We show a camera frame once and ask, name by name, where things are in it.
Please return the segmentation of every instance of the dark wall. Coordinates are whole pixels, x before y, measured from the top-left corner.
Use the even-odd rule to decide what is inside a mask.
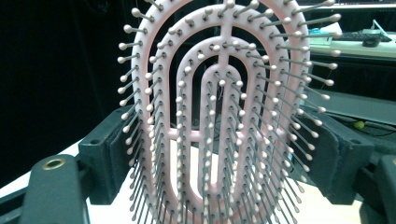
[[[0,187],[119,107],[132,1],[0,0]]]

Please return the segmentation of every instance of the hair brush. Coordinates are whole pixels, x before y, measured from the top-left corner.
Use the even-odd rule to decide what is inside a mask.
[[[193,1],[198,7],[189,12],[185,6],[190,0],[145,2],[147,12],[132,9],[139,26],[124,26],[134,43],[121,43],[120,49],[131,54],[118,58],[131,64],[120,78],[127,84],[119,93],[127,95],[121,106],[133,102],[121,117],[132,120],[123,128],[131,134],[126,144],[133,155],[132,220],[297,223],[293,213],[304,189],[288,176],[291,169],[300,172],[299,165],[299,180],[306,181],[304,161],[313,159],[315,146],[299,130],[314,138],[318,133],[294,115],[322,124],[299,104],[325,112],[304,92],[329,100],[308,83],[333,82],[308,69],[337,66],[310,61],[309,38],[340,35],[311,35],[307,28],[338,21],[339,15],[306,21],[303,13],[333,1],[312,7],[291,0],[252,0],[246,6],[234,0],[214,5]],[[177,12],[185,15],[167,27]],[[208,29],[216,32],[203,35]],[[190,45],[192,38],[196,41]],[[183,46],[189,49],[177,60]],[[340,52],[327,53],[336,57]],[[136,120],[139,125],[132,125]]]

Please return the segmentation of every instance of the computer mouse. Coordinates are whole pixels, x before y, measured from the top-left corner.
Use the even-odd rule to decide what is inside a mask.
[[[381,40],[379,37],[368,37],[363,40],[362,45],[366,48],[375,48]]]

